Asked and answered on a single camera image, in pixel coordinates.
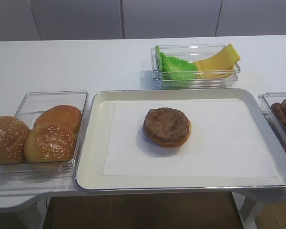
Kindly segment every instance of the white countertop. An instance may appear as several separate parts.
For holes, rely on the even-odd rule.
[[[256,99],[266,92],[286,92],[286,35],[0,42],[0,116],[13,116],[27,92],[87,90],[91,102],[100,91],[152,89],[152,47],[210,43],[231,43],[241,56],[234,87],[247,89]],[[42,184],[48,192],[52,185],[53,181]],[[62,192],[76,192],[70,179],[60,185]],[[13,191],[8,188],[10,198],[0,198],[0,208],[32,198],[29,193],[21,198],[16,194],[11,201]]]

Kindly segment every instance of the hamburger bun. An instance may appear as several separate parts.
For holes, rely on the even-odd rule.
[[[30,129],[24,122],[11,117],[0,117],[0,164],[25,162],[24,142]]]
[[[44,123],[28,134],[24,155],[32,163],[69,161],[73,157],[75,144],[73,131],[62,125]]]
[[[147,113],[143,131],[162,147],[183,145],[191,134],[191,122],[184,113],[172,108],[158,108]]]
[[[43,123],[63,125],[75,134],[79,131],[82,120],[81,111],[69,105],[59,105],[45,111],[35,122],[35,127]]]

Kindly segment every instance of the table leg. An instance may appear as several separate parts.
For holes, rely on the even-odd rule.
[[[28,229],[42,229],[46,214],[46,199],[42,199],[36,204],[17,212],[19,219],[27,226]]]
[[[261,213],[264,204],[232,193],[244,229],[256,229],[255,218]]]

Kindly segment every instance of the plastic container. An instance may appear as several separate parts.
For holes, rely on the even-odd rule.
[[[286,99],[286,93],[266,93],[259,95],[259,99],[261,100],[260,107],[264,116],[286,152],[286,128],[271,110],[272,104],[281,103]]]
[[[79,159],[82,145],[85,138],[85,132],[88,124],[88,93],[86,91],[70,92],[36,92],[27,93],[21,102],[15,118],[23,121],[30,129],[34,128],[36,119],[46,110],[58,105],[72,105],[82,112],[82,122],[78,132],[74,156],[70,161],[62,162],[42,162],[42,163],[24,163],[24,164],[6,164],[0,165],[0,175],[13,174],[20,175],[38,175],[38,177],[61,176],[61,173],[72,175]]]
[[[205,45],[169,45],[159,46],[160,51],[167,56],[178,57],[180,59],[195,62],[214,56],[225,47],[224,44],[205,44]],[[240,67],[234,65],[232,70],[216,71],[183,71],[183,72],[161,72],[159,68],[159,59],[156,55],[155,48],[151,49],[153,81],[159,89],[188,89],[188,88],[225,88],[231,87],[238,80]],[[180,76],[192,74],[193,77],[199,74],[213,74],[214,79],[190,79],[190,80],[169,80],[168,74]],[[227,78],[218,78],[219,74],[229,75]]]

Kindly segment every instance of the plastic lettuce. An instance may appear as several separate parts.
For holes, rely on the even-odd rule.
[[[188,71],[197,71],[197,66],[188,61],[179,59],[173,56],[166,56],[160,51],[159,46],[156,46],[156,54],[158,56],[158,64],[161,72],[166,72],[162,75],[164,80],[191,80],[197,79],[193,73]]]

